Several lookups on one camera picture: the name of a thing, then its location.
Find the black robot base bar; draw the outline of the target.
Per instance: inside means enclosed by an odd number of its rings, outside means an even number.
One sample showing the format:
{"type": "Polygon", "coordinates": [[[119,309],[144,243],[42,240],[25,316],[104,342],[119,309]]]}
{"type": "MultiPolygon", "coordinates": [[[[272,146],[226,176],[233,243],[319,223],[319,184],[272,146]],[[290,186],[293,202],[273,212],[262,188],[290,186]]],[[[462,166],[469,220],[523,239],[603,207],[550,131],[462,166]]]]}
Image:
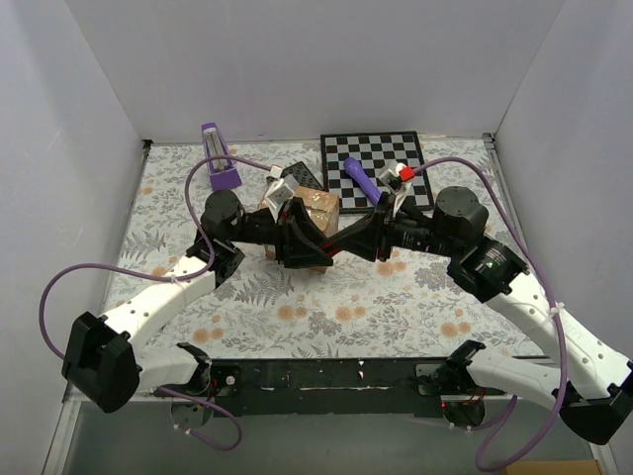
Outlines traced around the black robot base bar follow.
{"type": "Polygon", "coordinates": [[[478,426],[485,414],[484,390],[433,377],[440,358],[196,360],[191,382],[173,390],[237,417],[394,414],[478,426]]]}

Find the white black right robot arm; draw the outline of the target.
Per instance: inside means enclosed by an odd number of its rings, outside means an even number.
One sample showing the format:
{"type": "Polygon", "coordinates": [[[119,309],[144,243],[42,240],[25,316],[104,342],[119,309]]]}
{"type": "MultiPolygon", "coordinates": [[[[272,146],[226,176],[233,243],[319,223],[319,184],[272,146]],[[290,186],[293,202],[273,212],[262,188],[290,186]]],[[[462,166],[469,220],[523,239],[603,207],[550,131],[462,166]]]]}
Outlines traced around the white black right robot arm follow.
{"type": "Polygon", "coordinates": [[[566,309],[551,305],[533,271],[509,247],[487,237],[489,212],[474,192],[440,191],[431,217],[416,222],[379,205],[328,238],[322,250],[369,261],[387,260],[393,247],[445,256],[448,276],[479,302],[517,326],[555,367],[505,356],[467,340],[422,377],[426,391],[456,395],[476,387],[503,391],[546,409],[564,398],[557,413],[576,435],[605,445],[632,413],[632,361],[600,341],[566,309]]]}

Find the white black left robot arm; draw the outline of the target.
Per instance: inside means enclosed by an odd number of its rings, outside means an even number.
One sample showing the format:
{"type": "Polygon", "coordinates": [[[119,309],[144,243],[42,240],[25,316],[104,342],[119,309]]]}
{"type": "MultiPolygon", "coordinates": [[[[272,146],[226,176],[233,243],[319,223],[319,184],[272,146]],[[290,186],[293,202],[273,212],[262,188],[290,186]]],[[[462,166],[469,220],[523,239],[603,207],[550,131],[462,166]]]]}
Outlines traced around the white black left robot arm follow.
{"type": "Polygon", "coordinates": [[[324,267],[325,234],[304,201],[288,199],[277,213],[244,211],[228,190],[212,193],[194,244],[166,282],[145,288],[124,305],[95,317],[86,312],[72,325],[62,375],[104,413],[125,405],[139,390],[166,386],[191,396],[211,391],[211,359],[190,344],[147,351],[148,341],[188,305],[217,290],[244,259],[237,242],[267,244],[291,268],[324,267]]]}

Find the brown cardboard express box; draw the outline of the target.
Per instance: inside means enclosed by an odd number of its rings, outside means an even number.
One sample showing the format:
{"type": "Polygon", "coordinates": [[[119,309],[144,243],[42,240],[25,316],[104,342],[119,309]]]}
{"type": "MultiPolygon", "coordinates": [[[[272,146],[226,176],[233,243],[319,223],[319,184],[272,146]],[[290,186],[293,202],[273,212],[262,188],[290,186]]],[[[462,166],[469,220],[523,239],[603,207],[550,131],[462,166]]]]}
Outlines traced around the brown cardboard express box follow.
{"type": "Polygon", "coordinates": [[[336,195],[299,186],[295,191],[295,196],[304,201],[311,220],[327,237],[338,232],[339,204],[336,195]]]}

